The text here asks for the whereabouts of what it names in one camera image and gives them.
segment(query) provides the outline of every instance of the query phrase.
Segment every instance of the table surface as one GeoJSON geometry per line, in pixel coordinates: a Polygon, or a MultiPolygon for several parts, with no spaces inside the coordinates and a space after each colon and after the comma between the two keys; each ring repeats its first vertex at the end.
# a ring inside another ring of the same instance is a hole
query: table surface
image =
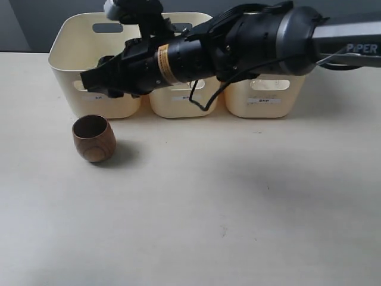
{"type": "Polygon", "coordinates": [[[0,54],[0,285],[380,285],[381,70],[316,69],[278,120],[144,106],[94,166],[47,59],[0,54]]]}

